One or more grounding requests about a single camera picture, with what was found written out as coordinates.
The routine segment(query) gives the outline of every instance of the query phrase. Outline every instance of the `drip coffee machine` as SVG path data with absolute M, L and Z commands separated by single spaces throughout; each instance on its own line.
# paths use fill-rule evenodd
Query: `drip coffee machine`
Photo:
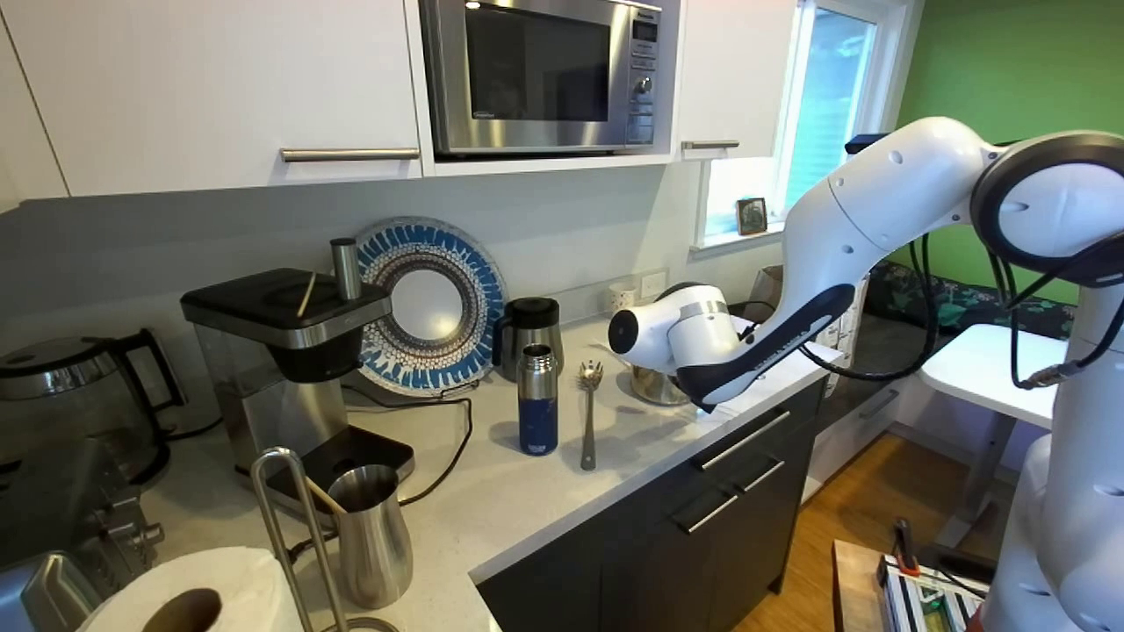
M 410 446 L 357 433 L 345 416 L 341 377 L 357 367 L 360 325 L 391 295 L 355 272 L 263 271 L 180 297 L 195 325 L 234 468 L 248 475 L 269 446 L 301 455 L 331 484 L 355 464 L 410 464 Z

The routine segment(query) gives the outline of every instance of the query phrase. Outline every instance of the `paper towel roll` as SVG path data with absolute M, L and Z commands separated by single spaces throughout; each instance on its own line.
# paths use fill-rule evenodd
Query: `paper towel roll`
M 138 577 L 93 613 L 88 613 L 82 628 L 300 632 L 301 619 L 289 592 L 284 571 L 269 552 L 209 547 L 173 558 Z

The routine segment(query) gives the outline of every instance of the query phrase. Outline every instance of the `white plate with blue rim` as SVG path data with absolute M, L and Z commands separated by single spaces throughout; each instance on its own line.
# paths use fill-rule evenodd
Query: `white plate with blue rim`
M 364 285 L 391 290 L 391 311 L 360 330 L 357 372 L 396 396 L 439 396 L 492 367 L 501 279 L 458 226 L 379 220 L 355 237 Z

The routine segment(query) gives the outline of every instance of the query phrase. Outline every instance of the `floor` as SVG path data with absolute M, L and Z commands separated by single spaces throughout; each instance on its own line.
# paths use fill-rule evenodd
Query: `floor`
M 893 524 L 908 521 L 915 547 L 938 536 L 959 502 L 967 468 L 898 434 L 874 440 L 796 515 L 796 536 L 781 592 L 768 592 L 734 632 L 833 632 L 833 542 L 893 547 Z M 994 558 L 1011 488 L 959 552 Z

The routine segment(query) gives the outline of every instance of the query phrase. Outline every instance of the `lid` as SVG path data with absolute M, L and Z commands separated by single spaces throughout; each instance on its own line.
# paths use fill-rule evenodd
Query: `lid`
M 180 297 L 191 323 L 274 347 L 317 347 L 391 311 L 381 288 L 364 285 L 348 300 L 332 276 L 310 271 L 263 271 Z
M 501 306 L 508 325 L 555 325 L 558 300 L 555 297 L 514 297 Z
M 42 340 L 0 353 L 0 400 L 69 394 L 113 372 L 115 364 L 100 340 Z

